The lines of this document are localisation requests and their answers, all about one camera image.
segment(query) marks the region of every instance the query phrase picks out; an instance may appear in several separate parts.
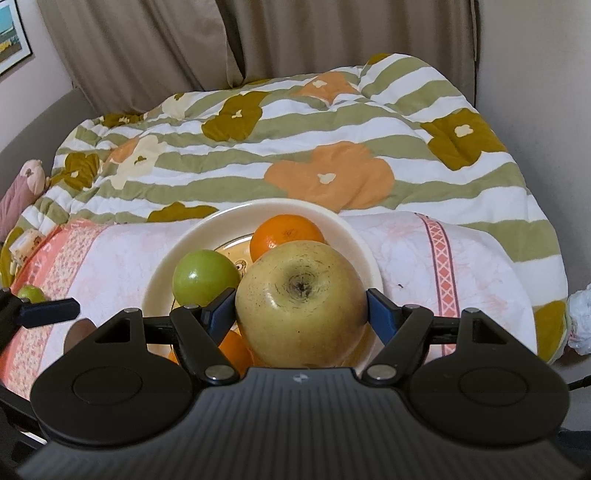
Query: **comforter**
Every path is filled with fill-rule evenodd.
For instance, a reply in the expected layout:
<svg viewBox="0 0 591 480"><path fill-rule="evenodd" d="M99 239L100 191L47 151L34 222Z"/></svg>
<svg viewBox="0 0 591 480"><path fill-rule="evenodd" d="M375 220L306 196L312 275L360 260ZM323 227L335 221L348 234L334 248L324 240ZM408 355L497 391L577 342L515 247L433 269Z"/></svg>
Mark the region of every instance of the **comforter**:
<svg viewBox="0 0 591 480"><path fill-rule="evenodd" d="M567 336L566 276L553 227L478 112L410 56L234 90L179 93L146 113L105 115L62 143L24 231L202 218L290 197L340 215L416 212L487 232L530 297L538 354ZM3 277L9 276L3 267Z"/></svg>

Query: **picture frame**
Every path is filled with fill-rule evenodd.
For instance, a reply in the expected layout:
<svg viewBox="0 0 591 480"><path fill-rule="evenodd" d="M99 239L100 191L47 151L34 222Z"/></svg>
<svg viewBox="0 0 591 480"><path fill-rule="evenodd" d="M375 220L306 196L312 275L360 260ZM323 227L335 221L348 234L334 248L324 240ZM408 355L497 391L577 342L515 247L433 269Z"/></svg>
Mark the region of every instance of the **picture frame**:
<svg viewBox="0 0 591 480"><path fill-rule="evenodd" d="M16 0L0 0L0 78L32 54Z"/></svg>

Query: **small green fruit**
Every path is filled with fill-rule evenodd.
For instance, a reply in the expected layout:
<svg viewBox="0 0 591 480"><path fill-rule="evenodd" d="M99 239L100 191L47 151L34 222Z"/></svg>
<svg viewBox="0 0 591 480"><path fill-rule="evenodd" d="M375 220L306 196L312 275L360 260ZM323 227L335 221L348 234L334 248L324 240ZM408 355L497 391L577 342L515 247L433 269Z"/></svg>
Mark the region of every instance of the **small green fruit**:
<svg viewBox="0 0 591 480"><path fill-rule="evenodd" d="M23 285L17 293L20 299L29 299L31 303L39 303L45 301L45 295L40 288L33 285Z"/></svg>
<svg viewBox="0 0 591 480"><path fill-rule="evenodd" d="M179 305L206 306L226 288L236 288L240 274L232 261L213 250L185 255L173 275L173 295Z"/></svg>

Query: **curtain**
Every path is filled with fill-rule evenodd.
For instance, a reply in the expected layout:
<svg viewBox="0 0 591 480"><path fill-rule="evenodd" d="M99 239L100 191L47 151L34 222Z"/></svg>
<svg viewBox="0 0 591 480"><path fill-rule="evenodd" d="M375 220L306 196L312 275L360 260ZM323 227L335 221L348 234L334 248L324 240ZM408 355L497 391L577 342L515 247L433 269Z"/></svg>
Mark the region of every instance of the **curtain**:
<svg viewBox="0 0 591 480"><path fill-rule="evenodd" d="M100 113L175 93L406 53L473 102L473 0L38 0L74 83Z"/></svg>

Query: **wall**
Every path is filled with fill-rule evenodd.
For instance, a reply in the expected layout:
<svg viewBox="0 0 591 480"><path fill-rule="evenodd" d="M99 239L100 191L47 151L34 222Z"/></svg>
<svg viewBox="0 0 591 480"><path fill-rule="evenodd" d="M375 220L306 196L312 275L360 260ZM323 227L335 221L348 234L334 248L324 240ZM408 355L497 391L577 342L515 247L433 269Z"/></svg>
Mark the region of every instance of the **wall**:
<svg viewBox="0 0 591 480"><path fill-rule="evenodd" d="M0 151L37 115L72 89L37 2L17 0L17 4L34 56L0 77Z"/></svg>
<svg viewBox="0 0 591 480"><path fill-rule="evenodd" d="M591 2L479 3L476 106L554 224L579 290L591 283Z"/></svg>

